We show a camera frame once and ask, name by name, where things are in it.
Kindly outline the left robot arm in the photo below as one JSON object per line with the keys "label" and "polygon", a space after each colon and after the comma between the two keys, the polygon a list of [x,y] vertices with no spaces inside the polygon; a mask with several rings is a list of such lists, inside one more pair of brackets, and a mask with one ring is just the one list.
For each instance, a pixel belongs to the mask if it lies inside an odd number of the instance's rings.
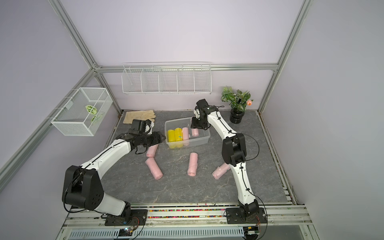
{"label": "left robot arm", "polygon": [[131,204],[116,199],[105,193],[101,179],[105,173],[122,157],[135,151],[139,146],[145,148],[162,143],[166,136],[153,131],[154,123],[150,120],[133,120],[127,133],[118,135],[115,140],[94,158],[66,170],[62,202],[82,210],[90,210],[115,217],[129,218]]}

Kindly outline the yellow trash bag roll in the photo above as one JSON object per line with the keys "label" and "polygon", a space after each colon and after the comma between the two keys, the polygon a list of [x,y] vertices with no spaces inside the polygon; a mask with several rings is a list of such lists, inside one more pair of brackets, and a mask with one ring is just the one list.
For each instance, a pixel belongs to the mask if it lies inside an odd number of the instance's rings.
{"label": "yellow trash bag roll", "polygon": [[174,130],[175,135],[175,146],[176,148],[182,148],[183,147],[183,131],[181,128],[176,128]]}
{"label": "yellow trash bag roll", "polygon": [[175,131],[174,130],[168,130],[168,143],[169,143],[170,149],[174,149],[176,147],[175,141],[176,141]]}

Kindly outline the clear plastic storage box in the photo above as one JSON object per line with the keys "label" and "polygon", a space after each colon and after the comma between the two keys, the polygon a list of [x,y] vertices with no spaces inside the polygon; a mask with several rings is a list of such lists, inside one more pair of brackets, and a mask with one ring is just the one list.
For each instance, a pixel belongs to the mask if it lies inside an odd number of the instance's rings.
{"label": "clear plastic storage box", "polygon": [[209,142],[209,130],[193,129],[192,117],[165,122],[166,144],[171,150],[196,147]]}

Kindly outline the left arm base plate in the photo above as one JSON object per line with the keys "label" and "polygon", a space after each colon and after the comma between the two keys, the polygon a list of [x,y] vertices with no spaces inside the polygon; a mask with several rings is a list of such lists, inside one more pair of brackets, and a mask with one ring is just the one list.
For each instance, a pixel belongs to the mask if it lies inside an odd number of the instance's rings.
{"label": "left arm base plate", "polygon": [[148,210],[130,209],[120,216],[106,214],[105,226],[143,226],[147,221]]}

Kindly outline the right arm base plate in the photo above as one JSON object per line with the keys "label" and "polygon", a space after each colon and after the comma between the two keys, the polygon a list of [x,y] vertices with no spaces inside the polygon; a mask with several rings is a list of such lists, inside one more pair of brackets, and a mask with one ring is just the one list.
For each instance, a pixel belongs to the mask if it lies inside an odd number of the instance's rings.
{"label": "right arm base plate", "polygon": [[267,214],[264,208],[259,208],[258,212],[246,213],[241,208],[227,208],[224,211],[227,224],[266,224]]}

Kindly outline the pink roll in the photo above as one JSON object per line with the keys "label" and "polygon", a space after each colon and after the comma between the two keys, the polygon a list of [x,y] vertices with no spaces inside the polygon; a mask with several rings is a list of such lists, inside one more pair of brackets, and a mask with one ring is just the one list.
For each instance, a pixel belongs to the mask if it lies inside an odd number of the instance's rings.
{"label": "pink roll", "polygon": [[147,156],[148,158],[154,158],[155,155],[156,155],[156,151],[157,151],[158,147],[159,147],[159,144],[150,146],[150,147],[148,148],[148,150],[147,150],[147,154],[146,154],[146,156]]}
{"label": "pink roll", "polygon": [[154,158],[148,158],[145,163],[149,167],[155,180],[159,180],[163,177],[163,173]]}
{"label": "pink roll", "polygon": [[188,146],[190,144],[189,128],[182,128],[183,145]]}
{"label": "pink roll", "polygon": [[197,167],[198,167],[198,154],[197,153],[191,153],[190,154],[190,160],[189,160],[188,175],[191,177],[196,176]]}
{"label": "pink roll", "polygon": [[220,179],[229,169],[230,165],[224,163],[221,166],[217,167],[216,170],[212,173],[213,177],[218,180]]}
{"label": "pink roll", "polygon": [[199,129],[191,129],[192,131],[192,136],[193,137],[198,137],[199,136]]}

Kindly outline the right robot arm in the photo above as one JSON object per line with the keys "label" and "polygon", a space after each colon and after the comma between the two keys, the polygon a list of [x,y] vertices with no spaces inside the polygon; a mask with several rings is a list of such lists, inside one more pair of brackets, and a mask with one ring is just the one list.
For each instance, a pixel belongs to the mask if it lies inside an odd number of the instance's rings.
{"label": "right robot arm", "polygon": [[207,130],[214,128],[222,142],[222,157],[230,166],[238,191],[240,217],[251,221],[261,213],[258,197],[253,193],[248,178],[246,139],[244,134],[233,130],[222,117],[217,106],[211,106],[205,99],[199,100],[194,109],[192,128]]}

